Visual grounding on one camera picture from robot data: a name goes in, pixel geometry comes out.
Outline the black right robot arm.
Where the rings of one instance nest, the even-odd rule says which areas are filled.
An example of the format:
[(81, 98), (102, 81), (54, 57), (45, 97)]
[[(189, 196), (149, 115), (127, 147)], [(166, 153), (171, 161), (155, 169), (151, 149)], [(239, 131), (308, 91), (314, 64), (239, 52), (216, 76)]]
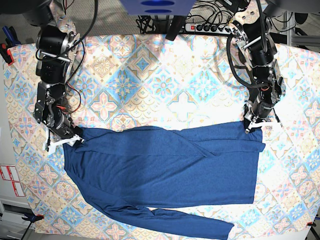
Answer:
[(61, 31), (50, 8), (50, 0), (37, 0), (35, 6), (23, 14), (40, 31), (36, 38), (36, 75), (40, 77), (33, 116), (46, 126), (47, 134), (73, 144), (82, 140), (82, 130), (74, 126), (66, 102), (67, 78), (77, 51), (80, 35), (71, 30)]

